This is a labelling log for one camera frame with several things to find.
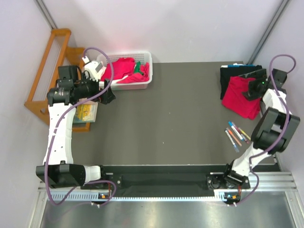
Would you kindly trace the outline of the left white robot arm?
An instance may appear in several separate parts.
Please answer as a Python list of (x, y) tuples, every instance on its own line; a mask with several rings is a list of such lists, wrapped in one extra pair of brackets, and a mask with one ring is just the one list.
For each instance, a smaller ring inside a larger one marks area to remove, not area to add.
[(79, 66), (58, 67), (59, 79), (47, 94), (49, 111), (48, 146), (43, 164), (36, 167), (37, 177), (51, 188), (83, 186), (92, 182), (97, 188), (107, 185), (102, 166), (74, 164), (71, 150), (75, 104), (85, 98), (108, 104), (116, 97), (111, 88), (99, 87), (106, 67), (101, 61), (85, 61)]

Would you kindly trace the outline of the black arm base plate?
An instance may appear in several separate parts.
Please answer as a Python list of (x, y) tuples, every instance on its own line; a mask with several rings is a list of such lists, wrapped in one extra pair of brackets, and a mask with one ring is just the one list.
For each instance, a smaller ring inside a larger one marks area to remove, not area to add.
[(214, 190), (239, 190), (223, 178), (225, 165), (105, 165), (102, 179), (118, 197), (205, 197)]

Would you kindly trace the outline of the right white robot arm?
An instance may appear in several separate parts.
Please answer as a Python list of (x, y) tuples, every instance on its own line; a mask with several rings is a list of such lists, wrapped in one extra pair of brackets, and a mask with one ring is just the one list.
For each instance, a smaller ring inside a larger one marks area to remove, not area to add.
[(262, 100), (266, 111), (252, 132), (249, 148), (227, 165), (221, 179), (225, 187), (241, 187), (255, 166), (264, 158), (283, 152), (290, 143), (300, 118), (288, 110), (286, 91), (282, 89), (286, 79), (285, 71), (273, 69), (269, 78), (249, 81), (248, 89), (242, 92), (246, 102)]

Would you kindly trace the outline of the red t-shirt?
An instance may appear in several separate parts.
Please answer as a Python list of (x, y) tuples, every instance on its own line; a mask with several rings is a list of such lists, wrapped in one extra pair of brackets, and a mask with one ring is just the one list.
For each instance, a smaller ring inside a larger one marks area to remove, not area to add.
[(239, 76), (231, 77), (222, 99), (222, 105), (243, 118), (254, 120), (260, 112), (261, 98), (249, 101), (243, 95), (243, 92), (248, 91), (249, 82), (254, 80), (254, 78), (242, 78)]

